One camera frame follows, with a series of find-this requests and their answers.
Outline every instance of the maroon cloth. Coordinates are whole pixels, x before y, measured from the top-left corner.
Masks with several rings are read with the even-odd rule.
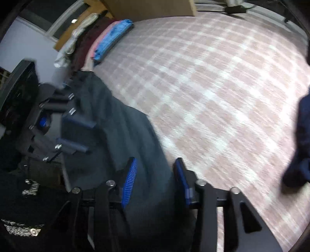
[[[75,48],[71,60],[72,75],[74,75],[84,66],[84,62],[91,45],[95,42],[99,35],[114,21],[116,20],[109,19],[108,17],[102,17],[97,20],[96,24],[86,34],[83,35],[81,43],[78,47]]]

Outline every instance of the stack of clothes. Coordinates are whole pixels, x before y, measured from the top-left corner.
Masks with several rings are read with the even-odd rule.
[[[93,71],[94,66],[134,27],[129,19],[116,21],[103,15],[88,22],[87,26],[82,22],[72,32],[72,37],[59,51],[55,67],[67,67],[71,62],[71,75],[79,70]]]

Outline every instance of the blue folded cloth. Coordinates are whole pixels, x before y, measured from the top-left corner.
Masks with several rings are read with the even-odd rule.
[[[98,44],[94,54],[94,61],[100,61],[104,53],[111,49],[111,45],[119,40],[132,26],[133,22],[129,19],[124,19],[116,24]]]

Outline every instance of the black bracket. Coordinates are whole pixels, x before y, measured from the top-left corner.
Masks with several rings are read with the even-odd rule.
[[[178,158],[173,171],[184,204],[198,209],[191,252],[215,252],[217,248],[217,207],[224,212],[225,252],[282,252],[274,235],[247,197],[237,188],[216,189],[205,180],[197,179]]]
[[[42,160],[44,162],[53,161],[61,152],[66,154],[74,154],[77,151],[87,153],[89,152],[89,147],[72,142],[66,139],[57,138],[52,140],[45,136],[43,132],[37,129],[36,126],[31,125],[29,127],[33,135],[33,140],[31,140],[31,145],[40,149],[40,154],[32,154],[28,153],[28,156],[33,157],[35,159]]]

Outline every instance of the gray cloth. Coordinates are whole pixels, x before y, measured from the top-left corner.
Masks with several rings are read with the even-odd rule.
[[[113,97],[92,72],[78,72],[71,86],[75,108],[97,123],[90,130],[62,122],[62,138],[91,149],[90,154],[64,155],[71,185],[96,188],[135,157],[137,175],[125,208],[132,239],[145,251],[186,251],[194,218],[175,199],[173,173],[147,116]]]

